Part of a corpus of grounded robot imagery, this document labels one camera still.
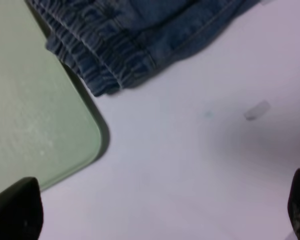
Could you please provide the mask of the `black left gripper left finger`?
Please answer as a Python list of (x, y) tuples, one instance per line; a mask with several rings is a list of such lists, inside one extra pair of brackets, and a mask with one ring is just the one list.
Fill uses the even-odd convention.
[(44, 224), (39, 182), (24, 177), (0, 193), (0, 240), (37, 240)]

